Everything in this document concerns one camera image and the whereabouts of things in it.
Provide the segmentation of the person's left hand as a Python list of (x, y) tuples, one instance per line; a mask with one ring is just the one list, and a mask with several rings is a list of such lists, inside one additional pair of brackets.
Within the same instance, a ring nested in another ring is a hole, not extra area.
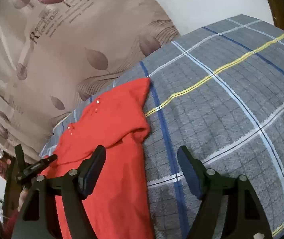
[(18, 212), (21, 211), (21, 208), (22, 208), (22, 206), (23, 206), (23, 204), (25, 202), (25, 199), (26, 199), (26, 197), (28, 195), (28, 191), (29, 191), (28, 189), (23, 189), (21, 191), (21, 193), (20, 193), (19, 201), (18, 201), (18, 207), (17, 207)]

